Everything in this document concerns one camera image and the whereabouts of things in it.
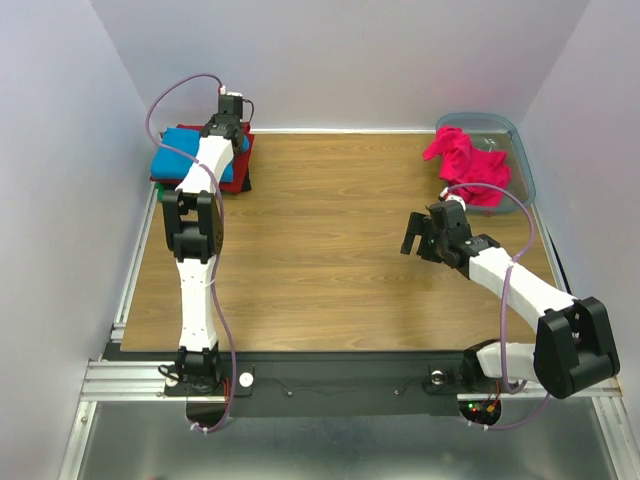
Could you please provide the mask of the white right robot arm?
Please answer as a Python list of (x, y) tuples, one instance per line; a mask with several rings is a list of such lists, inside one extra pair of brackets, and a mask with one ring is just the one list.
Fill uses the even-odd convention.
[(565, 399), (620, 372), (619, 355), (605, 305), (578, 299), (542, 280), (488, 235), (475, 235), (464, 206), (455, 200), (410, 214), (401, 253), (445, 264), (501, 300), (533, 330), (531, 344), (504, 337), (466, 350), (463, 384), (482, 390), (495, 379), (534, 382)]

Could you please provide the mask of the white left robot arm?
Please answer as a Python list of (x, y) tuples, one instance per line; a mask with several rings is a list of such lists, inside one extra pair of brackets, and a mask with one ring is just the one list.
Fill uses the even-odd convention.
[(167, 383), (188, 385), (202, 394), (222, 384), (211, 291), (224, 238), (217, 195), (225, 169), (249, 146), (244, 103), (239, 93), (218, 97), (218, 111), (196, 136), (195, 161), (161, 200), (166, 243), (180, 277), (182, 312), (175, 371), (166, 373)]

